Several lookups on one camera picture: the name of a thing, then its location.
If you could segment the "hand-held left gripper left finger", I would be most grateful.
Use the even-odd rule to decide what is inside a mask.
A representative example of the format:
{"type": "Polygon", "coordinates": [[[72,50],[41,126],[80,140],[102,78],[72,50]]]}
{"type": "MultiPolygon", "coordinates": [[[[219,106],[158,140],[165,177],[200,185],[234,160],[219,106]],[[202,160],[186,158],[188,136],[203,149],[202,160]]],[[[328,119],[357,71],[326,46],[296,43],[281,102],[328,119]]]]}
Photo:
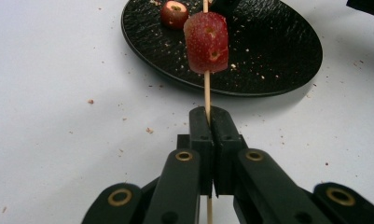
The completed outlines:
{"type": "Polygon", "coordinates": [[[189,112],[189,134],[177,136],[156,183],[144,224],[198,224],[201,193],[211,192],[212,135],[203,106],[189,112]]]}

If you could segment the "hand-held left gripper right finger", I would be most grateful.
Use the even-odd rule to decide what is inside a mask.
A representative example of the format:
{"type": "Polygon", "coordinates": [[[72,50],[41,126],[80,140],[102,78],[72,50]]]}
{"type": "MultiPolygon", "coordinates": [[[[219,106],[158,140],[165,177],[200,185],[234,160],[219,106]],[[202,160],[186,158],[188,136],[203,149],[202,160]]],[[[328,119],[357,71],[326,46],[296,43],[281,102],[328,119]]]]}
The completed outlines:
{"type": "Polygon", "coordinates": [[[250,148],[228,111],[211,109],[215,193],[232,195],[242,224],[328,224],[328,218],[265,151],[250,148]]]}

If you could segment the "red hawthorn piece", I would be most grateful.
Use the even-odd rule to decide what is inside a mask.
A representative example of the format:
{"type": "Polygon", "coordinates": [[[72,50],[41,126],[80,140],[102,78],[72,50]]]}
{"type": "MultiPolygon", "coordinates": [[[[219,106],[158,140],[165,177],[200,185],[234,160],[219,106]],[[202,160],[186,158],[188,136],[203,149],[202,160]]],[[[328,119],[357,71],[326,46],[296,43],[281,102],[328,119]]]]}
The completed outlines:
{"type": "Polygon", "coordinates": [[[181,30],[188,17],[187,7],[174,0],[167,1],[160,10],[161,23],[174,30],[181,30]]]}
{"type": "Polygon", "coordinates": [[[198,74],[228,68],[229,36],[226,18],[215,12],[199,12],[184,24],[189,68],[198,74]]]}

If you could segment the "black round plate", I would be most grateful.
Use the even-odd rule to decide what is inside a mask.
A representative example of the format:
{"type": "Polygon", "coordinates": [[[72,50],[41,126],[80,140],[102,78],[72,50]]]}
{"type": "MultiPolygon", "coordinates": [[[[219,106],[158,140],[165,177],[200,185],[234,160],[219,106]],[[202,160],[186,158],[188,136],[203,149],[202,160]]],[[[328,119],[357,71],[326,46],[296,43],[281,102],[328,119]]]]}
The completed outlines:
{"type": "MultiPolygon", "coordinates": [[[[121,14],[125,40],[147,65],[189,87],[203,76],[188,67],[184,34],[161,24],[166,0],[129,0],[121,14]]],[[[211,76],[211,90],[257,97],[283,94],[308,83],[323,50],[309,23],[281,0],[241,0],[230,17],[229,68],[211,76]]]]}

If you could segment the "thin wooden skewer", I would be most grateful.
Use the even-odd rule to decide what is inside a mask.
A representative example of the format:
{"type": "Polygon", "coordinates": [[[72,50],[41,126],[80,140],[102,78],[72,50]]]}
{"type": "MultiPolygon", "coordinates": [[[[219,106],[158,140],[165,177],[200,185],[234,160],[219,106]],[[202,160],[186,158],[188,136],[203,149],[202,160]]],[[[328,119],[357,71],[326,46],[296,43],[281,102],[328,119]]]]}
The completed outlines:
{"type": "MultiPolygon", "coordinates": [[[[202,12],[207,13],[209,11],[209,0],[202,0],[202,12]]],[[[211,122],[211,92],[210,92],[210,71],[204,72],[204,102],[205,102],[205,114],[207,122],[210,127],[211,122]]],[[[207,208],[207,224],[213,224],[213,203],[211,193],[207,196],[206,200],[207,208]]]]}

